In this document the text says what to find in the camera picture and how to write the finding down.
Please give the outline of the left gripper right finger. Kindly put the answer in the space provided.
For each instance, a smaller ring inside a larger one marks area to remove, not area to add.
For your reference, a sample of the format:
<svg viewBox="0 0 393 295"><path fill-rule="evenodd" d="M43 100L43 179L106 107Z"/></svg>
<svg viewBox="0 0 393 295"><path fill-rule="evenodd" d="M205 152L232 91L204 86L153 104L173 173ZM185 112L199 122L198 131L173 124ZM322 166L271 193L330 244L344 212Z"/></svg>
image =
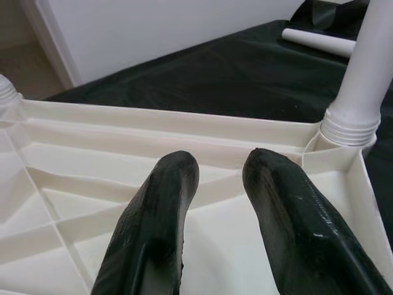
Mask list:
<svg viewBox="0 0 393 295"><path fill-rule="evenodd" d="M298 164L257 148L242 177L280 294L389 294L346 221Z"/></svg>

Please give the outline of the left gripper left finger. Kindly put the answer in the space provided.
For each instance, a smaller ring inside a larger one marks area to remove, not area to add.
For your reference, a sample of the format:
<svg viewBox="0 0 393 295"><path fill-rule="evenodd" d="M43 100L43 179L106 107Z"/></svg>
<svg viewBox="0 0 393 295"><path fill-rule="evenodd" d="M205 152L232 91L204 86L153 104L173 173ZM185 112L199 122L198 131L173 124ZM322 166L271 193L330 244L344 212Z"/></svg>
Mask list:
<svg viewBox="0 0 393 295"><path fill-rule="evenodd" d="M92 294L179 294L185 216L199 175L186 151L157 162L119 217Z"/></svg>

